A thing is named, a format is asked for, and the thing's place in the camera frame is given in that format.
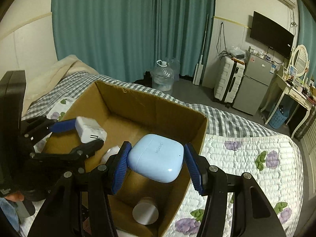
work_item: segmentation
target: gray refrigerator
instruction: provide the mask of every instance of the gray refrigerator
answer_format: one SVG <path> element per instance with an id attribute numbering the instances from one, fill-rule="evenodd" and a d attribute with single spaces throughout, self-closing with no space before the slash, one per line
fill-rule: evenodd
<path id="1" fill-rule="evenodd" d="M 250 54 L 246 70 L 233 103 L 233 108 L 247 114 L 256 114 L 272 80 L 271 62 Z"/>

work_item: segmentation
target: human hand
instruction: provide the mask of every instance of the human hand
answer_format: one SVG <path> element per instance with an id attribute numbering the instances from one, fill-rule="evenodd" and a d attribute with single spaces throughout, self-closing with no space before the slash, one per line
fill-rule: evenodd
<path id="1" fill-rule="evenodd" d="M 24 200 L 24 195 L 20 193 L 19 191 L 9 194 L 8 196 L 5 197 L 7 200 L 11 200 L 13 202 L 17 201 L 23 201 Z"/>

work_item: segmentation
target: white wall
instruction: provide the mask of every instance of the white wall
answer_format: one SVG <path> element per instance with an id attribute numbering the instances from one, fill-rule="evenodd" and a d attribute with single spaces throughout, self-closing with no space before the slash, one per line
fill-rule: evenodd
<path id="1" fill-rule="evenodd" d="M 25 69 L 26 80 L 57 61 L 51 0 L 15 0 L 0 22 L 0 79 Z"/>
<path id="2" fill-rule="evenodd" d="M 251 45 L 255 47 L 257 51 L 267 51 L 267 46 L 249 37 L 250 29 L 247 27 L 251 27 L 252 25 L 252 16 L 254 11 L 257 11 L 274 20 L 284 28 L 288 30 L 290 29 L 290 15 L 293 15 L 293 13 L 286 5 L 278 0 L 216 0 L 215 16 L 224 18 L 226 20 L 214 18 L 209 56 L 202 83 L 203 86 L 209 88 L 214 88 L 215 86 L 216 76 L 219 68 L 219 58 L 217 56 L 216 44 L 221 22 L 224 23 L 225 27 L 227 49 L 229 49 L 231 46 L 238 46 L 244 50 L 248 50 L 249 45 Z M 294 9 L 294 18 L 295 22 L 299 25 L 298 7 Z M 294 46 L 297 44 L 298 32 L 299 28 L 297 27 L 293 42 Z M 281 62 L 282 56 L 275 52 L 274 60 Z"/>

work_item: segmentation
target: white round lid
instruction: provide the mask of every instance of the white round lid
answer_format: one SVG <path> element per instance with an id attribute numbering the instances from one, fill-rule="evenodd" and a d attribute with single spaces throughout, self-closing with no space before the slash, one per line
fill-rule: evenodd
<path id="1" fill-rule="evenodd" d="M 137 223 L 142 225 L 150 225 L 157 221 L 159 216 L 158 209 L 155 205 L 140 202 L 133 209 L 133 217 Z"/>

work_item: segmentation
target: white usb charger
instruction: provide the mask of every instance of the white usb charger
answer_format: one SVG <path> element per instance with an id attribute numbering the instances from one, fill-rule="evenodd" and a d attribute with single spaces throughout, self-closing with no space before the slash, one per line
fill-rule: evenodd
<path id="1" fill-rule="evenodd" d="M 98 138 L 106 140 L 106 131 L 92 118 L 77 117 L 75 127 L 82 143 L 88 143 Z"/>

